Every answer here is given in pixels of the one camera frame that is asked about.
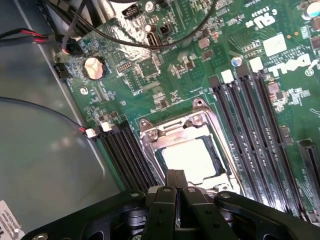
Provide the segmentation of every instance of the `ram slot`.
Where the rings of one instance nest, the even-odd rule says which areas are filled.
[[[156,186],[157,181],[128,124],[122,124],[119,128],[119,131],[106,133],[100,141],[126,189],[145,192]]]
[[[281,183],[281,178],[279,177],[276,170],[276,158],[273,153],[273,148],[268,139],[268,135],[264,130],[264,121],[261,117],[257,101],[253,96],[253,88],[250,85],[248,79],[246,77],[242,78],[239,81],[239,87],[241,88],[242,95],[249,111],[250,119],[253,124],[253,128],[255,129],[255,135],[257,137],[257,142],[260,145],[260,149],[264,156],[265,166],[262,168],[265,169],[266,173],[270,179],[270,187],[271,197],[275,203],[275,208],[278,210],[282,210],[283,212],[289,211],[289,204],[286,198],[285,190]]]
[[[303,140],[299,142],[299,148],[304,163],[304,169],[309,178],[310,190],[312,192],[312,205],[320,216],[320,164],[319,154],[316,145],[310,140]]]
[[[259,186],[259,193],[262,196],[262,203],[270,207],[275,207],[275,204],[272,201],[270,192],[268,190],[269,185],[266,179],[266,172],[263,170],[263,166],[261,166],[264,160],[260,155],[259,147],[256,145],[256,139],[253,135],[253,130],[248,120],[248,116],[246,115],[246,110],[240,98],[237,87],[228,86],[227,92],[232,102],[236,118],[238,119],[238,125],[240,127],[241,135],[246,144],[247,151],[251,155],[252,166],[254,167],[255,174],[257,176],[256,184]]]
[[[225,119],[224,123],[226,124],[228,132],[230,133],[230,140],[236,153],[236,156],[234,156],[234,158],[238,165],[238,171],[244,173],[244,176],[241,176],[245,178],[244,183],[248,184],[248,187],[245,187],[245,189],[249,189],[250,191],[252,191],[249,193],[252,194],[254,200],[262,203],[260,190],[255,181],[257,176],[251,164],[251,156],[245,150],[243,141],[241,139],[241,135],[238,131],[237,124],[229,107],[226,92],[223,89],[221,89],[221,87],[216,87],[213,90],[219,107],[221,108],[221,114]]]
[[[250,84],[255,89],[256,97],[261,105],[261,111],[265,122],[265,131],[270,139],[271,148],[276,158],[276,169],[279,176],[282,175],[281,182],[285,189],[286,198],[288,200],[290,212],[295,216],[303,214],[306,216],[306,211],[303,208],[303,202],[299,195],[299,190],[296,181],[294,180],[290,163],[284,149],[284,144],[277,125],[276,117],[270,102],[269,94],[262,73],[254,76]]]

